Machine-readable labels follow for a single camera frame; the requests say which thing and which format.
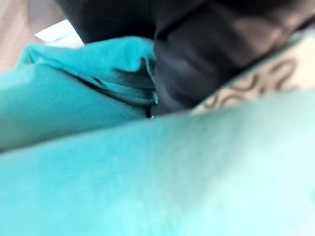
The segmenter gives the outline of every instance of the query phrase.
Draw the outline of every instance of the teal cloth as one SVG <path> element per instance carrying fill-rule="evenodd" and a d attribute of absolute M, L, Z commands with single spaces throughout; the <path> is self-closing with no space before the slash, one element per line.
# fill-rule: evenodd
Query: teal cloth
<path fill-rule="evenodd" d="M 26 54 L 31 56 L 22 56 L 22 62 L 36 64 L 19 65 L 0 78 L 11 84 L 5 96 L 12 92 L 0 114 L 6 111 L 7 119 L 20 121 L 18 127 L 28 127 L 32 137 L 28 141 L 17 132 L 11 140 L 28 147 L 8 151 L 14 145 L 4 138 L 13 134 L 1 133 L 7 151 L 0 157 L 1 236 L 313 235 L 313 92 L 266 97 L 214 113 L 143 120 L 153 103 L 149 73 L 138 78 L 146 78 L 143 87 L 128 77 L 116 83 L 111 75 L 135 75 L 140 65 L 150 72 L 152 45 L 125 39 L 123 45 L 140 48 L 132 49 L 138 56 L 132 56 L 131 72 L 124 66 L 109 69 L 108 78 L 96 76 L 106 68 L 98 51 L 116 42 L 78 51 L 31 46 Z M 94 53 L 80 59 L 90 49 Z M 85 61 L 67 63 L 66 55 Z M 89 66 L 95 68 L 91 74 Z M 34 67 L 41 77 L 26 75 Z M 101 77 L 106 85 L 98 92 L 86 87 L 73 76 L 75 69 L 69 68 L 74 67 L 87 68 L 77 76 L 96 86 L 93 78 Z M 117 85 L 125 88 L 123 96 Z M 47 132 L 59 129 L 66 131 Z M 39 137 L 46 142 L 39 143 Z"/>
<path fill-rule="evenodd" d="M 141 38 L 28 46 L 0 76 L 0 151 L 144 118 L 155 103 L 154 64 Z"/>

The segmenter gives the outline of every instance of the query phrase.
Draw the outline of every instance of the turquoise garment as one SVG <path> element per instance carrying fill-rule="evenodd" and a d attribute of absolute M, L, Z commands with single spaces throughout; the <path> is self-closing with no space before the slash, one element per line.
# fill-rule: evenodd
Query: turquoise garment
<path fill-rule="evenodd" d="M 315 94 L 146 120 L 154 60 L 35 45 L 0 77 L 0 236 L 313 235 Z"/>
<path fill-rule="evenodd" d="M 154 62 L 152 42 L 140 38 L 30 45 L 0 76 L 0 151 L 144 118 Z"/>

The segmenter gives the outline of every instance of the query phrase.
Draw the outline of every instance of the black garment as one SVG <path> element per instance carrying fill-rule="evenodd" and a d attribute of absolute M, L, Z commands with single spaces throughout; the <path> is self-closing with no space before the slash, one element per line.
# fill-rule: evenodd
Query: black garment
<path fill-rule="evenodd" d="M 154 38 L 164 114 L 193 108 L 287 42 L 315 0 L 56 0 L 85 43 Z"/>

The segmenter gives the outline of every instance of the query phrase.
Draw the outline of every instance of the black fabric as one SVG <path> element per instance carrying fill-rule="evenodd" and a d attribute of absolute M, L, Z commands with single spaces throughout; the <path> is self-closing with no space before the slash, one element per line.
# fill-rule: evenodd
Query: black fabric
<path fill-rule="evenodd" d="M 315 0 L 56 0 L 86 43 L 154 38 L 153 114 L 189 109 L 276 50 Z"/>

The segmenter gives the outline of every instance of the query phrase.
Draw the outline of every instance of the patterned fabric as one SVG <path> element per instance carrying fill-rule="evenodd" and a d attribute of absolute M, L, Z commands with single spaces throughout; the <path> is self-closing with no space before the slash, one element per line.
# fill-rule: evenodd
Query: patterned fabric
<path fill-rule="evenodd" d="M 297 35 L 283 51 L 265 59 L 210 96 L 194 113 L 254 101 L 261 96 L 315 88 L 315 38 Z"/>

